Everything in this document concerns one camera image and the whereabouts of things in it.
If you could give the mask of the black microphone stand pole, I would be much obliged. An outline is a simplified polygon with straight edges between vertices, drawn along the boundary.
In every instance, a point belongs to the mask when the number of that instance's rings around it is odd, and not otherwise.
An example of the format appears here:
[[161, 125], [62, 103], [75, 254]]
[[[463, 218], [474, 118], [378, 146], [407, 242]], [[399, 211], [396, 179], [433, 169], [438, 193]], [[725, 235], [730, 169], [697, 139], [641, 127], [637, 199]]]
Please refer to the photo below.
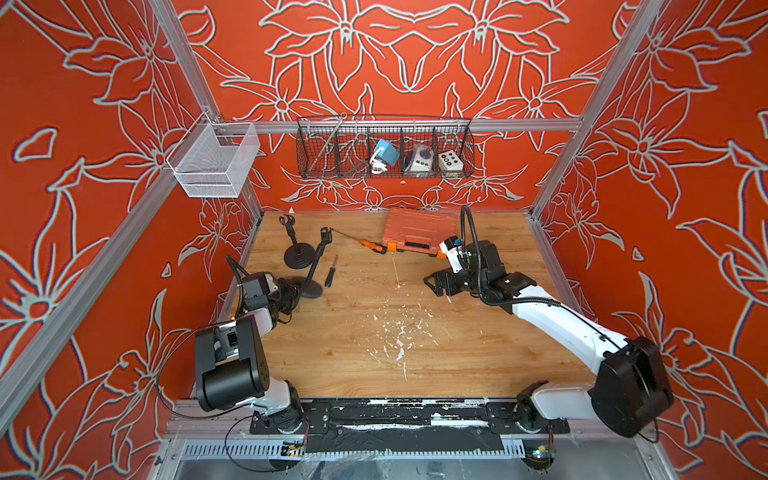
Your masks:
[[292, 248], [297, 251], [298, 250], [298, 241], [296, 237], [296, 231], [295, 231], [295, 223], [296, 219], [291, 214], [283, 214], [279, 217], [280, 224], [285, 228], [286, 234], [290, 238], [292, 242]]

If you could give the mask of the black round stand base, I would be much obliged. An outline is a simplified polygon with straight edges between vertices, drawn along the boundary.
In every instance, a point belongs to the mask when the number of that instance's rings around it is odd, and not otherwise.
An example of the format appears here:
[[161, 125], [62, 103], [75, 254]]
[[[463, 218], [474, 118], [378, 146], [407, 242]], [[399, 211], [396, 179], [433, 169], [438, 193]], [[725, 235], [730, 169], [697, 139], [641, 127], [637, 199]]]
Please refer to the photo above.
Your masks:
[[310, 244], [298, 243], [286, 249], [283, 259], [290, 269], [301, 270], [313, 264], [315, 249]]

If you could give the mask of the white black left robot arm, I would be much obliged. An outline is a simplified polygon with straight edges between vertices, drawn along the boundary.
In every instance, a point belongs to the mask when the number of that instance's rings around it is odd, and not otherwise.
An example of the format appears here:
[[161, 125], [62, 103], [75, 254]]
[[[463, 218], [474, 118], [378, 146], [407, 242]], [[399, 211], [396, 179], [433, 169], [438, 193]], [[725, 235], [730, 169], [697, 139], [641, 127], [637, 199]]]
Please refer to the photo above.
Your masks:
[[267, 272], [245, 276], [236, 318], [194, 336], [195, 398], [205, 412], [248, 407], [282, 433], [303, 423], [298, 393], [269, 371], [262, 338], [289, 314], [299, 297], [288, 282]]

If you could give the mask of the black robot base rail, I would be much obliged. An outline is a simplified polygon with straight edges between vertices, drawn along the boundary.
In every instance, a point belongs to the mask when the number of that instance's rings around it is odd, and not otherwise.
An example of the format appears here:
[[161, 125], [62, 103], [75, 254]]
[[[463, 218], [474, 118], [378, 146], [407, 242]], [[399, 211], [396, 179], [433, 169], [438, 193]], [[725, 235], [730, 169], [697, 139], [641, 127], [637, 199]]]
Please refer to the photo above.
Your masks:
[[537, 440], [571, 433], [565, 420], [546, 420], [534, 433], [522, 429], [513, 399], [314, 398], [302, 401], [304, 421], [295, 432], [321, 449], [428, 447], [489, 449], [519, 439], [526, 453]]

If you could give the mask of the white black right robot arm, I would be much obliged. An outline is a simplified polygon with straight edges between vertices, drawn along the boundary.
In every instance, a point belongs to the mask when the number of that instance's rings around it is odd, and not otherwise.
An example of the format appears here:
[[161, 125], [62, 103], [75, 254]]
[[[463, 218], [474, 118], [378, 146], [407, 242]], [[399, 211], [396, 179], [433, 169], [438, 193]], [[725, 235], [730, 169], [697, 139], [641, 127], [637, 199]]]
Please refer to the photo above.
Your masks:
[[437, 296], [468, 292], [487, 306], [537, 327], [575, 355], [595, 376], [593, 385], [555, 386], [538, 381], [516, 397], [514, 421], [537, 433], [552, 420], [601, 421], [632, 438], [674, 404], [656, 343], [603, 327], [556, 300], [527, 275], [507, 272], [496, 246], [466, 244], [451, 236], [440, 245], [449, 268], [425, 278]]

